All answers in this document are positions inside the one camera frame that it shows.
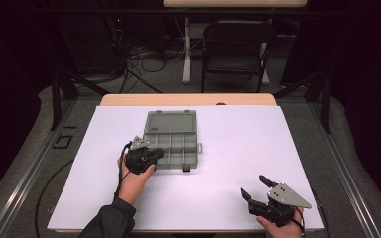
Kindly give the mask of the white board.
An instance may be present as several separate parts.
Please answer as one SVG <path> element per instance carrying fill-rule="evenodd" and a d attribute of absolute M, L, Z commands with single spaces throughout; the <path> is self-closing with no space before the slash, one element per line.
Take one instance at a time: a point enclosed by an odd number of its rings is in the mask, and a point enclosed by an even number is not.
<path fill-rule="evenodd" d="M 112 201 L 117 160 L 144 130 L 147 106 L 96 108 L 48 224 L 80 230 Z M 241 193 L 265 201 L 260 176 L 287 184 L 308 202 L 314 196 L 283 112 L 278 106 L 198 106 L 196 169 L 156 170 L 136 202 L 138 232 L 249 232 L 260 230 Z"/>

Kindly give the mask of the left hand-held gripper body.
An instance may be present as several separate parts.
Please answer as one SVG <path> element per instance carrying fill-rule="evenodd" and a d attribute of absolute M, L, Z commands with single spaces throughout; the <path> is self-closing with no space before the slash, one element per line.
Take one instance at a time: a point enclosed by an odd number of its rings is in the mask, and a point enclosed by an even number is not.
<path fill-rule="evenodd" d="M 139 175 L 156 163 L 156 160 L 150 156 L 149 145 L 149 141 L 139 136 L 133 139 L 125 159 L 126 167 L 131 173 Z"/>

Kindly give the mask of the aluminium floor rail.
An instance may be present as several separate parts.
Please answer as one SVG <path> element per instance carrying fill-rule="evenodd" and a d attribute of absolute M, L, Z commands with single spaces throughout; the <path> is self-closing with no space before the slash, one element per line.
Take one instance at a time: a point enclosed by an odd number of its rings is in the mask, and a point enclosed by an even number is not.
<path fill-rule="evenodd" d="M 331 160 L 334 163 L 346 196 L 351 203 L 366 238 L 381 238 L 381 233 L 366 205 L 363 195 L 360 193 L 359 188 L 345 163 L 339 148 L 336 145 L 333 136 L 324 129 L 321 123 L 321 112 L 319 111 L 319 107 L 315 103 L 309 103 L 308 107 L 310 108 L 310 111 L 319 126 L 319 130 L 330 149 Z"/>
<path fill-rule="evenodd" d="M 63 105 L 62 122 L 51 130 L 42 113 L 0 183 L 0 238 L 55 238 L 48 228 L 73 162 L 81 125 L 76 103 Z"/>

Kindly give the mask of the grey plastic compartment box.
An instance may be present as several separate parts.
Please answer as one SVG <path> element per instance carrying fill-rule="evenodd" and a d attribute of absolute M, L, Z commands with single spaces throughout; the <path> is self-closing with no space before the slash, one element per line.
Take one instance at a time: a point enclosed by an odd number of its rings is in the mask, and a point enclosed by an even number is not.
<path fill-rule="evenodd" d="M 164 151 L 157 169 L 189 172 L 197 168 L 201 143 L 195 110 L 150 111 L 143 136 L 150 143 L 149 148 Z"/>

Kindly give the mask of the black metal frame stand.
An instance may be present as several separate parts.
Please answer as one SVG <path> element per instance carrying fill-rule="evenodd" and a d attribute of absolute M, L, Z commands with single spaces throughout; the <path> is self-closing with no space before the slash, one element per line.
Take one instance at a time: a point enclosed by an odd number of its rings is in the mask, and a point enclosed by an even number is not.
<path fill-rule="evenodd" d="M 286 86 L 284 89 L 275 92 L 273 96 L 275 98 L 281 98 L 290 92 L 296 90 L 304 84 L 309 84 L 308 90 L 305 93 L 305 101 L 307 103 L 317 102 L 318 97 L 321 95 L 321 111 L 320 122 L 323 129 L 330 133 L 330 98 L 331 98 L 331 75 L 325 71 L 316 71 L 309 76 L 292 83 L 290 86 Z"/>
<path fill-rule="evenodd" d="M 106 89 L 92 83 L 77 73 L 70 70 L 57 71 L 53 76 L 51 86 L 53 102 L 53 125 L 51 130 L 55 130 L 62 121 L 61 92 L 63 92 L 68 100 L 76 100 L 79 97 L 79 92 L 74 86 L 75 82 L 84 85 L 101 96 L 108 94 Z"/>

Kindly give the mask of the person's right hand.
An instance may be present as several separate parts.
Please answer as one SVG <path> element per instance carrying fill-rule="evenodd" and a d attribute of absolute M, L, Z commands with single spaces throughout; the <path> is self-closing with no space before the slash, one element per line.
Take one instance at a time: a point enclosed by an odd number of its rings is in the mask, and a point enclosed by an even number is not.
<path fill-rule="evenodd" d="M 273 238 L 303 238 L 304 231 L 301 228 L 304 210 L 298 207 L 294 213 L 293 221 L 278 227 L 263 216 L 257 216 L 256 220 Z"/>

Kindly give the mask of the wooden table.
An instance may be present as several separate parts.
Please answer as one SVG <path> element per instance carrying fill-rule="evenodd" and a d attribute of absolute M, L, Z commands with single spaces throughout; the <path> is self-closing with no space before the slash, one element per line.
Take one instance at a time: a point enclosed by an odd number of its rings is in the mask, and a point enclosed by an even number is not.
<path fill-rule="evenodd" d="M 202 105 L 267 105 L 276 106 L 269 93 L 171 93 L 171 94 L 107 94 L 101 106 L 202 106 Z"/>

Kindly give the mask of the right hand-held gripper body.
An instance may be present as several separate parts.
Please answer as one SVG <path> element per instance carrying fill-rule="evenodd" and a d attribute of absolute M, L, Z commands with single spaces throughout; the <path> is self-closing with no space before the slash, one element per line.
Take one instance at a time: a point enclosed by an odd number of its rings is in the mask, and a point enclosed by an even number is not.
<path fill-rule="evenodd" d="M 271 223 L 282 227 L 287 225 L 293 218 L 295 211 L 299 208 L 311 209 L 309 202 L 303 199 L 285 183 L 264 181 L 270 190 L 267 192 L 266 203 L 257 201 L 247 194 L 248 211 L 255 216 L 262 216 Z"/>

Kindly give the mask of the black folding chair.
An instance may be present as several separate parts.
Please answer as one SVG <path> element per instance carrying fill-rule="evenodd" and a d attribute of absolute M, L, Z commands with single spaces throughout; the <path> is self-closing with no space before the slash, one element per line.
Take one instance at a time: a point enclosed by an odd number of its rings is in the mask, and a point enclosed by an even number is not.
<path fill-rule="evenodd" d="M 256 91 L 261 89 L 260 47 L 276 39 L 274 26 L 262 21 L 220 20 L 208 25 L 202 37 L 201 92 L 205 92 L 207 74 L 249 75 L 259 78 Z"/>

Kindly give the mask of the person's left hand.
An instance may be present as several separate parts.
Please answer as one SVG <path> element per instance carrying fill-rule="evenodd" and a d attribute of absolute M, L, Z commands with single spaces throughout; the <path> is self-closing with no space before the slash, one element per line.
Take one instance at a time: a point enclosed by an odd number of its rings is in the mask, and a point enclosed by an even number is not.
<path fill-rule="evenodd" d="M 119 190 L 116 192 L 117 197 L 134 205 L 143 192 L 146 181 L 153 174 L 155 166 L 150 165 L 143 173 L 136 175 L 126 167 L 125 157 L 118 160 L 118 165 L 121 176 Z"/>

